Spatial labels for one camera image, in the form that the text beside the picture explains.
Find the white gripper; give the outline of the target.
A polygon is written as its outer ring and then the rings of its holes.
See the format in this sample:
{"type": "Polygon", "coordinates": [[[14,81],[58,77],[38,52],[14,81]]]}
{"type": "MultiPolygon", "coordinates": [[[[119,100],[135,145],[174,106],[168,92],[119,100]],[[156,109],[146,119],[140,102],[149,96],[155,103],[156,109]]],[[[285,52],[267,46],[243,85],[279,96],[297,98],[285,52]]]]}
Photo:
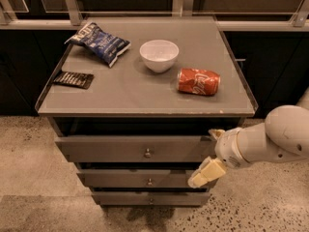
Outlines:
{"type": "Polygon", "coordinates": [[[250,165],[239,150],[239,132],[240,128],[226,131],[218,129],[209,130],[210,136],[217,140],[214,148],[217,158],[207,157],[203,160],[199,168],[191,174],[187,181],[191,188],[200,188],[222,177],[226,174],[226,166],[230,168],[244,168],[250,165]]]}

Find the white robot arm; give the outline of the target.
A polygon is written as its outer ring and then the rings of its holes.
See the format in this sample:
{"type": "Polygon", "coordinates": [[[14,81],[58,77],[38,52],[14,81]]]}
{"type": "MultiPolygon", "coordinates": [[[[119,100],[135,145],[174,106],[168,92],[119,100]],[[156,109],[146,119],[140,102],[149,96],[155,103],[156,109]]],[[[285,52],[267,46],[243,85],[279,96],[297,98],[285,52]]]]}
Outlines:
{"type": "Polygon", "coordinates": [[[197,189],[226,174],[255,162],[290,162],[309,158],[309,109],[281,105],[265,120],[247,128],[209,130],[215,140],[216,158],[205,158],[187,183],[197,189]]]}

